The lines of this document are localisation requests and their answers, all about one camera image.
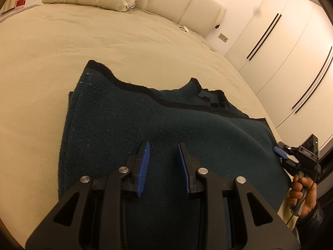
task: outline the electrical outlet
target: electrical outlet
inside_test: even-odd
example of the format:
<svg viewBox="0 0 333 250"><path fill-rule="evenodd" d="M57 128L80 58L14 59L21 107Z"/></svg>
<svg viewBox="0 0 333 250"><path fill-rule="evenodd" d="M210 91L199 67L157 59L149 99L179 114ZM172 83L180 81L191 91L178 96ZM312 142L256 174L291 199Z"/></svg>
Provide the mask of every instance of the electrical outlet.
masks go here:
<svg viewBox="0 0 333 250"><path fill-rule="evenodd" d="M224 42L227 42L227 40L228 40L228 38L223 34L219 35L219 39L223 40Z"/></svg>

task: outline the blue clip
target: blue clip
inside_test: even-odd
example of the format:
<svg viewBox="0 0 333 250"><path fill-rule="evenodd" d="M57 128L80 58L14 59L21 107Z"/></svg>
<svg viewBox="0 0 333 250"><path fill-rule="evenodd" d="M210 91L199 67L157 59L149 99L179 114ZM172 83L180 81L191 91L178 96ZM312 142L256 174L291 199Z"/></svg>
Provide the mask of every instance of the blue clip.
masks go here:
<svg viewBox="0 0 333 250"><path fill-rule="evenodd" d="M288 154L285 153L281 148L274 147L274 152L279 155L282 159L288 160Z"/></svg>

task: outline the finger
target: finger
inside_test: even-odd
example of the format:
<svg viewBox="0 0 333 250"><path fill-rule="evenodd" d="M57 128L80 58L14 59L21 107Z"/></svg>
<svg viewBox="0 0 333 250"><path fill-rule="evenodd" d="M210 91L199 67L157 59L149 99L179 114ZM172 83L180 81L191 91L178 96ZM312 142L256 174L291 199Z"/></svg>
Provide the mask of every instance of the finger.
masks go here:
<svg viewBox="0 0 333 250"><path fill-rule="evenodd" d="M287 204L295 204L296 202L297 202L297 198L294 198L294 197L287 198Z"/></svg>
<svg viewBox="0 0 333 250"><path fill-rule="evenodd" d="M303 189L303 185L300 184L299 182L292 182L290 187L295 190L295 191L298 191L300 192L302 189Z"/></svg>
<svg viewBox="0 0 333 250"><path fill-rule="evenodd" d="M317 190L317 184L316 183L313 183L313 180L311 178L301 178L301 183L308 189L310 189L311 187L311 190L312 191L316 191Z"/></svg>
<svg viewBox="0 0 333 250"><path fill-rule="evenodd" d="M293 181L294 181L294 182L297 182L297 181L298 181L298 179L299 179L299 175L295 175L295 176L294 176L294 180L293 180Z"/></svg>
<svg viewBox="0 0 333 250"><path fill-rule="evenodd" d="M289 195L291 197L294 197L294 198L301 198L303 196L303 193L302 192L298 192L298 191L295 191L295 190L290 190L289 191Z"/></svg>

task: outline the black door handle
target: black door handle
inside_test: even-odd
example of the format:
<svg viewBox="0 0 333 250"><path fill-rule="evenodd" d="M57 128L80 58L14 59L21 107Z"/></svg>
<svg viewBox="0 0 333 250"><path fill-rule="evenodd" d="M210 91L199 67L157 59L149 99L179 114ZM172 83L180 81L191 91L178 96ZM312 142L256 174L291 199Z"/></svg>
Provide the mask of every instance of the black door handle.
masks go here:
<svg viewBox="0 0 333 250"><path fill-rule="evenodd" d="M267 34L267 36L265 37L265 39L262 41L262 43L260 44L259 48L254 52L254 54L251 56L251 58L249 59L249 61L251 61L251 59L255 56L255 54L257 53L257 51L259 51L260 47L264 44L264 42L266 41L266 39L268 38L268 36L270 35L270 33L273 31L274 27L276 26L276 24L279 22L280 18L281 18L281 14L279 16L279 18L277 19L276 23L274 23L272 29L269 31L269 33Z"/></svg>
<svg viewBox="0 0 333 250"><path fill-rule="evenodd" d="M253 51L255 50L255 48L257 48L257 46L259 45L260 41L264 38L264 36L266 35L266 33L268 32L269 28L271 28L272 24L274 23L274 21L276 20L277 16L279 16L279 13L276 14L275 18L273 19L273 21L271 22L271 24L269 25L269 27L267 28L266 32L262 35L262 37L260 38L260 40L258 41L258 43L254 46L254 48L252 49L252 51L249 53L249 55L247 56L246 59L248 59L251 55L251 53L253 53Z"/></svg>
<svg viewBox="0 0 333 250"><path fill-rule="evenodd" d="M330 56L330 54L331 54L331 51L332 51L332 47L331 47L331 49L330 49L330 52L328 53L328 56L327 56L327 58L326 58L326 60L325 60L325 63L324 63L324 65L326 64L326 62L327 62L327 60L328 60L328 57ZM319 82L315 85L315 87L314 87L314 89L312 90L312 92L310 93L310 95L309 95L309 97L302 103L302 105L296 110L296 112L295 112L295 114L304 106L304 104L306 104L306 102L310 99L310 97L312 96L312 94L316 91L316 89L318 88L318 86L320 85L320 83L321 83L321 81L324 79L324 77L325 77L325 75L326 75L326 73L328 72L328 69L329 69L329 67L331 66L331 64L332 64L332 61L333 61L333 55L331 56L331 58L330 58L330 61L329 61L329 63L328 63L328 66L324 69L324 73L322 74L322 77L321 77L321 79L319 80ZM317 75L317 77L316 77L316 79L312 82L312 84L311 84L311 86L314 84L314 82L318 79L318 77L319 77L319 75L320 75L320 73L322 72L322 69L320 70L320 72L319 72L319 74Z"/></svg>

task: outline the metal screw head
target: metal screw head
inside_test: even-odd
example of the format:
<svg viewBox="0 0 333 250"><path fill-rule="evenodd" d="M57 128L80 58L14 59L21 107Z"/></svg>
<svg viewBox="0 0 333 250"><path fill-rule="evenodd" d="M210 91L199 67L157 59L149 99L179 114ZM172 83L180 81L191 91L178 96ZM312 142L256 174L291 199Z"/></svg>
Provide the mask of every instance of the metal screw head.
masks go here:
<svg viewBox="0 0 333 250"><path fill-rule="evenodd" d="M201 168L198 169L198 173L202 174L202 175L205 175L205 174L208 173L208 169L204 168L204 167L201 167Z"/></svg>
<svg viewBox="0 0 333 250"><path fill-rule="evenodd" d="M80 178L80 181L82 183L87 183L87 182L90 181L90 177L89 176L83 176L83 177Z"/></svg>
<svg viewBox="0 0 333 250"><path fill-rule="evenodd" d="M119 168L119 172L122 174L125 174L129 171L127 166L122 166L121 168Z"/></svg>
<svg viewBox="0 0 333 250"><path fill-rule="evenodd" d="M244 184L246 182L246 179L242 176L239 176L236 178L236 181L240 184Z"/></svg>

